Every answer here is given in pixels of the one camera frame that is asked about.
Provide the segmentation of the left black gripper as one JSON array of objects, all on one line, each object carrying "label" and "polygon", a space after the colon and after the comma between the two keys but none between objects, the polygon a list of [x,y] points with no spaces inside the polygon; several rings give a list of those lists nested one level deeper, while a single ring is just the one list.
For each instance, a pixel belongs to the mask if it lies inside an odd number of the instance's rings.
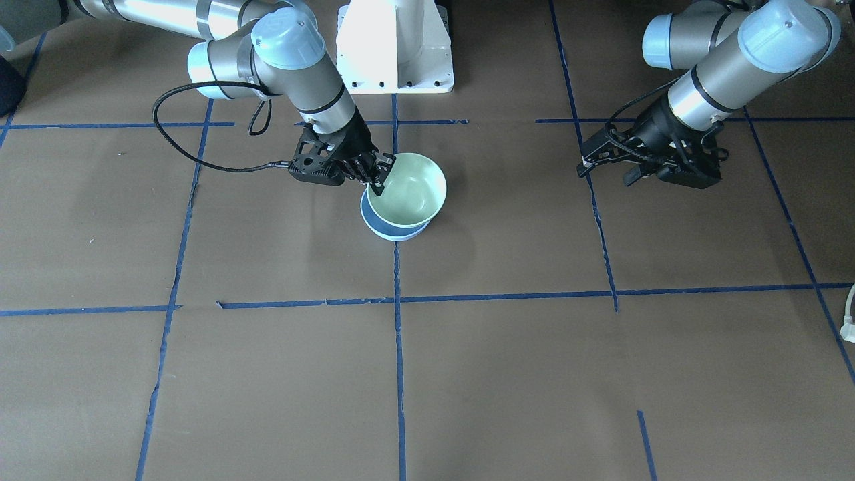
[{"label": "left black gripper", "polygon": [[[605,123],[607,131],[615,141],[607,137],[590,137],[580,144],[581,161],[577,165],[577,176],[588,176],[593,168],[612,162],[635,162],[629,176],[651,176],[662,168],[678,168],[681,157],[672,141],[680,140],[681,124],[676,122],[667,100],[656,100],[636,118],[632,128],[621,133],[613,125]],[[622,143],[628,148],[618,146]]]}]

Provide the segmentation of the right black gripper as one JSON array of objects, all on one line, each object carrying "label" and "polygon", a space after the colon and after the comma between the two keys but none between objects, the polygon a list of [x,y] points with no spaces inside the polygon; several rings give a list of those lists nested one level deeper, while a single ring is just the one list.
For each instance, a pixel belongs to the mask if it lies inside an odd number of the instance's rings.
[{"label": "right black gripper", "polygon": [[396,156],[377,150],[361,114],[355,114],[344,128],[332,134],[340,139],[333,155],[345,179],[367,182],[374,195],[382,196]]}]

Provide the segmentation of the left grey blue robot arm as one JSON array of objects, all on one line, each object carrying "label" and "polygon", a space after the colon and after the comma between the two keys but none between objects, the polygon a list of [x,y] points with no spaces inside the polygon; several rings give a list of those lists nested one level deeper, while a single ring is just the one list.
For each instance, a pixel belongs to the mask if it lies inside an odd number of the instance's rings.
[{"label": "left grey blue robot arm", "polygon": [[608,119],[586,140],[578,176],[632,162],[626,186],[650,176],[696,189],[717,184],[729,158],[716,140],[724,119],[770,86],[821,64],[841,37],[833,12],[804,1],[769,1],[751,11],[699,1],[655,17],[643,36],[643,57],[682,74],[653,90],[655,100],[631,128],[620,131]]}]

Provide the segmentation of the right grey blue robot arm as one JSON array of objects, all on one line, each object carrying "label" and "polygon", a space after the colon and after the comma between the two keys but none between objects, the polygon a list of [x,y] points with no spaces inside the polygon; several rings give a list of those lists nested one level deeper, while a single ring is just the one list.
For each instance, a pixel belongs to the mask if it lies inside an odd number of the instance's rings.
[{"label": "right grey blue robot arm", "polygon": [[61,1],[62,19],[123,19],[195,37],[190,84],[212,100],[257,98],[271,110],[286,97],[303,120],[293,158],[267,162],[299,182],[340,186],[356,180],[376,195],[396,158],[373,145],[367,124],[303,1]]}]

